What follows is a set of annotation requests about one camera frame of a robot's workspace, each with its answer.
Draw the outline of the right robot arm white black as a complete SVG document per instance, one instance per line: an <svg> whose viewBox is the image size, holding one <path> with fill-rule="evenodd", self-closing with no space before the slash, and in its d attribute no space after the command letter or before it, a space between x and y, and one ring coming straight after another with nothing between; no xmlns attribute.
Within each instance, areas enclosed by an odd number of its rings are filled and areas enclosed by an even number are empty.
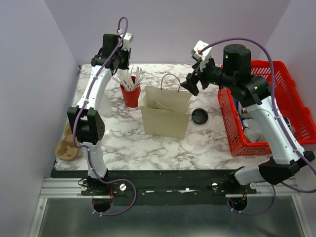
<svg viewBox="0 0 316 237"><path fill-rule="evenodd" d="M315 155L305 151L294 138L280 113L275 99L275 70L268 51L262 46L270 66L271 82L251 73L251 51L242 44L224 47L223 66L217 67L211 48L199 40L191 51L196 63L181 86L192 95L199 93L197 84L206 89L210 84L228 88L232 96L246 108L263 132L272 152L271 158L257 166L241 167L227 181L228 190L239 193L250 183L283 183L302 167L311 167Z"/></svg>

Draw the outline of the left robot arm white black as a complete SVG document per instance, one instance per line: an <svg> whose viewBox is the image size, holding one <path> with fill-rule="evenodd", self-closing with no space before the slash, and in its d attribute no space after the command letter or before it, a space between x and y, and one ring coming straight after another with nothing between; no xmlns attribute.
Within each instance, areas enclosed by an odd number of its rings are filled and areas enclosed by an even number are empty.
<svg viewBox="0 0 316 237"><path fill-rule="evenodd" d="M96 179L92 188L99 195L106 194L110 187L104 179L108 169L101 149L105 124L99 114L100 102L115 72L129 68L133 38L132 33L103 35L103 45L91 59L91 75L83 96L67 111L74 145L86 148L88 176Z"/></svg>

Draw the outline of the beige paper takeout bag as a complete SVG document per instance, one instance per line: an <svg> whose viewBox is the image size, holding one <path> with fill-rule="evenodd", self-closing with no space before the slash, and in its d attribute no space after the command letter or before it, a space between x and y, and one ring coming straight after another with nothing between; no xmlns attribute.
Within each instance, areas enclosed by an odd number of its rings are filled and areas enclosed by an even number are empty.
<svg viewBox="0 0 316 237"><path fill-rule="evenodd" d="M145 86L140 92L141 109L146 134L184 139L189 118L191 93L187 91Z"/></svg>

